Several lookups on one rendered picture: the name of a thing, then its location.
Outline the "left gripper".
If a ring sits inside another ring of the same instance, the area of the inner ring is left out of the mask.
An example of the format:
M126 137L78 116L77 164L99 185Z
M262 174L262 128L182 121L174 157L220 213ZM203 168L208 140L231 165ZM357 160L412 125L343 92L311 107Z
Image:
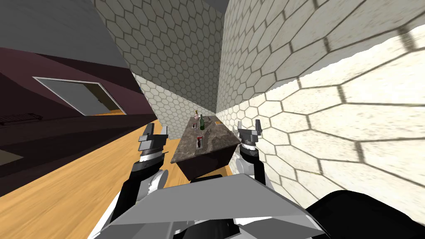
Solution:
M161 134L154 134L154 123L146 124L145 130L139 138L140 145L138 151L163 148L168 138L168 131L168 127L163 126Z

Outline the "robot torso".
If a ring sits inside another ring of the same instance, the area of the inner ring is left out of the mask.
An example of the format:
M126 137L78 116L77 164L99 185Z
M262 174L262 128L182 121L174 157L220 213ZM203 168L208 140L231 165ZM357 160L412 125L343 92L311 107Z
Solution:
M326 234L298 204L245 174L158 189L88 239L172 239L196 224L230 219L226 239L313 239Z

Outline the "brown marble top counter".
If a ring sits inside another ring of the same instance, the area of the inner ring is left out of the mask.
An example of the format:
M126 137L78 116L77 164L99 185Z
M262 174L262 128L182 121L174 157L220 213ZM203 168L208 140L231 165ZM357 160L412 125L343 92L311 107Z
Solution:
M211 122L205 122L205 130L193 128L199 121L190 117L180 142L171 159L177 164L188 181L211 173L229 164L240 140L216 116L209 116ZM203 136L203 147L196 148L197 137Z

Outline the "grey door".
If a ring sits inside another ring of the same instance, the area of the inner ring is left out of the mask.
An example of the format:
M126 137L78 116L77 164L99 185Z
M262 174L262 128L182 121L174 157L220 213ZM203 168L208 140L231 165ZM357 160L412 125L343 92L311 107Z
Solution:
M84 116L126 115L101 83L44 77L34 79Z

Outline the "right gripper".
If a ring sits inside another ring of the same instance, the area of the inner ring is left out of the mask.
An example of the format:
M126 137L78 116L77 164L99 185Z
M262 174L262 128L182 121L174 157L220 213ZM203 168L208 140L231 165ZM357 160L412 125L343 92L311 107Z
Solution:
M255 130L243 129L242 122L238 121L237 130L242 143L255 145L259 141L259 135L262 134L261 122L255 119Z

